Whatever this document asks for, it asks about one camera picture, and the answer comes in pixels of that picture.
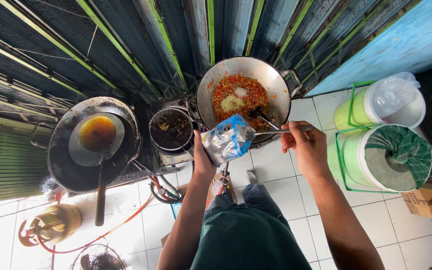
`plastic bucket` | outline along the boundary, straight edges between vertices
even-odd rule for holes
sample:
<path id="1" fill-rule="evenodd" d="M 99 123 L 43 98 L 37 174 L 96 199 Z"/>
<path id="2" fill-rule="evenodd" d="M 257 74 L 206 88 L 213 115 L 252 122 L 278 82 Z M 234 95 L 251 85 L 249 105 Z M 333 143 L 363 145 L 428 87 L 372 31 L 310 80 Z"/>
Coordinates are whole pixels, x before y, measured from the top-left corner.
<path id="1" fill-rule="evenodd" d="M 407 126 L 410 129 L 414 129 L 421 124 L 426 114 L 426 104 L 424 103 L 423 95 L 416 87 L 413 88 L 416 98 L 400 108 L 397 112 L 386 116 L 384 120 L 375 112 L 374 105 L 376 100 L 373 98 L 374 90 L 375 88 L 369 87 L 369 89 L 365 91 L 362 100 L 364 112 L 371 123 L 396 124 Z"/>
<path id="2" fill-rule="evenodd" d="M 371 120 L 366 116 L 363 106 L 363 98 L 366 90 L 363 90 L 354 96 L 353 101 L 353 112 L 351 114 L 351 123 L 358 126 L 369 126 L 377 123 L 371 122 Z M 334 123 L 339 130 L 351 129 L 353 126 L 348 125 L 348 115 L 350 114 L 350 102 L 351 100 L 346 100 L 341 106 L 336 109 L 334 113 Z M 357 129 L 353 131 L 345 132 L 346 135 L 355 134 L 362 132 L 363 129 Z"/>
<path id="3" fill-rule="evenodd" d="M 366 143 L 370 135 L 375 132 L 377 126 L 369 131 L 359 132 L 351 137 L 340 135 L 338 138 L 339 145 L 343 154 L 345 162 L 345 176 L 346 184 L 349 187 L 359 185 L 370 188 L 380 188 L 382 191 L 389 192 L 405 192 L 411 190 L 394 190 L 383 186 L 375 176 L 370 172 L 365 158 Z M 339 168 L 338 154 L 336 150 L 336 144 L 331 143 L 328 145 L 328 165 L 333 177 L 339 181 L 343 181 L 341 170 Z"/>
<path id="4" fill-rule="evenodd" d="M 426 104 L 424 103 L 423 95 L 417 88 L 414 88 L 414 92 L 417 97 L 415 100 L 409 102 L 397 112 L 385 117 L 383 120 L 375 112 L 374 103 L 376 101 L 373 98 L 374 88 L 369 87 L 354 96 L 351 123 L 357 126 L 369 126 L 384 123 L 397 124 L 414 129 L 421 124 L 424 115 L 426 114 Z M 353 126 L 348 125 L 350 102 L 351 100 L 347 100 L 344 104 L 339 106 L 334 113 L 334 123 L 339 130 L 353 128 Z M 363 129 L 357 129 L 346 132 L 345 134 L 351 135 L 362 131 Z"/>

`foot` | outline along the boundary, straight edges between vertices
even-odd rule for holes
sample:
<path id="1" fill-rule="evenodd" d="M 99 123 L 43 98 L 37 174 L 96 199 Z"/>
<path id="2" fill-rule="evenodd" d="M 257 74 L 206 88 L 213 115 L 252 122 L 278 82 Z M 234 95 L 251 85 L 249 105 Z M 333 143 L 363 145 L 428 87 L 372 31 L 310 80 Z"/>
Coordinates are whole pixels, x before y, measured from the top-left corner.
<path id="1" fill-rule="evenodd" d="M 258 175 L 254 170 L 247 170 L 246 175 L 244 177 L 246 179 L 246 185 L 258 183 Z"/>

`plastic packet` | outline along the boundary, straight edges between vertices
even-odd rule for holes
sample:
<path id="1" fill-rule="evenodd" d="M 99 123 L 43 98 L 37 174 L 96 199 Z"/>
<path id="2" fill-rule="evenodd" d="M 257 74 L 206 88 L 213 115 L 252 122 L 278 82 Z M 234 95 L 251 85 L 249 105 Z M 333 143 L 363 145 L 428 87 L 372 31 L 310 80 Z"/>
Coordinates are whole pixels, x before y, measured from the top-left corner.
<path id="1" fill-rule="evenodd" d="M 376 115 L 383 119 L 415 100 L 414 89 L 420 87 L 413 74 L 401 72 L 371 84 L 368 91 L 372 91 Z"/>
<path id="2" fill-rule="evenodd" d="M 237 159 L 249 150 L 251 142 L 242 139 L 241 132 L 249 126 L 244 118 L 235 114 L 201 133 L 202 146 L 216 166 Z"/>

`tiled floor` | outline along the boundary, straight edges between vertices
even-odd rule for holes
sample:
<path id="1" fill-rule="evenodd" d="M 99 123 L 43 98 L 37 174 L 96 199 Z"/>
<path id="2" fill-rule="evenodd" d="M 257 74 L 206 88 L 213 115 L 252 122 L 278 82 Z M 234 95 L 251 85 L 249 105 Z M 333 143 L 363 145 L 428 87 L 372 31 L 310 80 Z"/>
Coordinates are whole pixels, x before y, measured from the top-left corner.
<path id="1" fill-rule="evenodd" d="M 306 120 L 315 127 L 322 128 L 328 142 L 332 142 L 336 132 L 333 123 L 334 110 L 349 96 L 347 91 L 341 91 L 294 100 L 289 119 Z M 245 171 L 256 170 L 260 183 L 266 186 L 289 221 L 312 269 L 336 269 L 315 199 L 307 180 L 295 163 L 295 153 L 290 151 L 282 154 L 279 141 L 258 150 L 251 150 L 242 158 L 232 161 L 229 172 L 238 202 L 243 202 L 241 192 L 244 188 Z M 190 163 L 180 164 L 178 167 L 181 168 L 180 172 L 166 175 L 168 181 L 175 186 L 187 184 L 192 174 Z M 427 270 L 432 267 L 431 219 L 411 215 L 399 194 L 357 193 L 344 188 L 342 190 L 378 250 L 386 269 Z M 80 209 L 84 220 L 75 235 L 58 244 L 56 250 L 74 249 L 110 230 L 132 215 L 148 196 L 148 181 L 108 189 L 103 227 L 94 225 L 96 194 L 64 199 L 62 203 L 74 204 Z M 0 208 L 5 208 L 7 213 L 15 213 L 40 203 L 38 199 L 30 198 Z M 23 262 L 30 260 L 30 256 L 31 260 L 34 260 L 34 254 L 37 254 L 41 261 L 34 269 L 48 269 L 50 254 L 39 247 L 22 247 L 14 237 L 14 231 L 21 221 L 45 206 L 0 218 L 0 234 L 6 235 L 0 237 L 0 269 L 28 269 Z M 151 199 L 139 215 L 110 234 L 106 240 L 110 247 L 126 260 L 130 270 L 154 270 L 162 249 L 160 239 L 171 230 L 173 223 L 171 206 Z M 68 269 L 75 256 L 73 253 L 55 255 L 54 269 Z"/>

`bucket lid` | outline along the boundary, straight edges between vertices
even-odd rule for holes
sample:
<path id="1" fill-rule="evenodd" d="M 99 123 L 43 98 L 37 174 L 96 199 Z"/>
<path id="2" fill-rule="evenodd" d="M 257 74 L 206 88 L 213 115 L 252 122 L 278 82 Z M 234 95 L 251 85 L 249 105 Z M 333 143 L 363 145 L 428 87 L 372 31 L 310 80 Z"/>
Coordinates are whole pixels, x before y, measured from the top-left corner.
<path id="1" fill-rule="evenodd" d="M 410 128 L 384 125 L 364 145 L 366 168 L 385 188 L 408 191 L 420 188 L 431 170 L 431 147 Z"/>

